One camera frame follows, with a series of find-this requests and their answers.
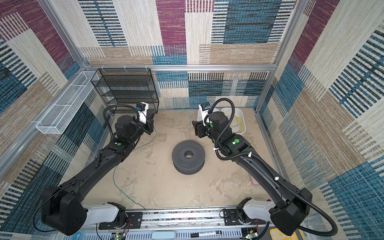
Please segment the black perforated cable spool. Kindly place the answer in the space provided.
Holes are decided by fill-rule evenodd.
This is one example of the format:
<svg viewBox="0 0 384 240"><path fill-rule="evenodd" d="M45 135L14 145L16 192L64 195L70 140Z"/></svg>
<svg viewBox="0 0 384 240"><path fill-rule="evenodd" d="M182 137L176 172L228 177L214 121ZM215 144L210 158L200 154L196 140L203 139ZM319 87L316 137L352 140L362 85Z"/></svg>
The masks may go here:
<svg viewBox="0 0 384 240"><path fill-rule="evenodd" d="M183 141L178 143L172 152L175 169L183 175L194 175L205 165L205 150L196 141Z"/></svg>

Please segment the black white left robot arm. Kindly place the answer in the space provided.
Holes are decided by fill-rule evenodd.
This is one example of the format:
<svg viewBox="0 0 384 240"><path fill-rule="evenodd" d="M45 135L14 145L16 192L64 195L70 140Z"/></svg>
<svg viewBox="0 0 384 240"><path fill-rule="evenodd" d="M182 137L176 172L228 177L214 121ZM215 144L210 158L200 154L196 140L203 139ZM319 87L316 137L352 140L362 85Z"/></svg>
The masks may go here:
<svg viewBox="0 0 384 240"><path fill-rule="evenodd" d="M145 124L130 115L118 118L110 143L99 150L93 162L58 187L50 186L43 191L42 223L67 236L88 225L125 227L128 217L124 206L114 202L84 206L82 201L110 170L130 155L143 133L150 135L154 131L153 118L153 114L148 115Z"/></svg>

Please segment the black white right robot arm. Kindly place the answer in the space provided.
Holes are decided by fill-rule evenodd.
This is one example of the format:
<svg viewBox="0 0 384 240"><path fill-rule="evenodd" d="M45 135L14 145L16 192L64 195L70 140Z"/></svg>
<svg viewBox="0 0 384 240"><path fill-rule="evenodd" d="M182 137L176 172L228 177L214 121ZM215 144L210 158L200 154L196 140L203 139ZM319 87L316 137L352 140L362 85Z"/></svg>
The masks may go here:
<svg viewBox="0 0 384 240"><path fill-rule="evenodd" d="M196 136L210 138L224 157L244 168L269 194L275 206L267 211L267 221L282 233L293 234L308 216L313 195L306 188L298 189L272 169L249 141L232 132L228 122L225 114L214 112L207 125L203 121L192 124Z"/></svg>

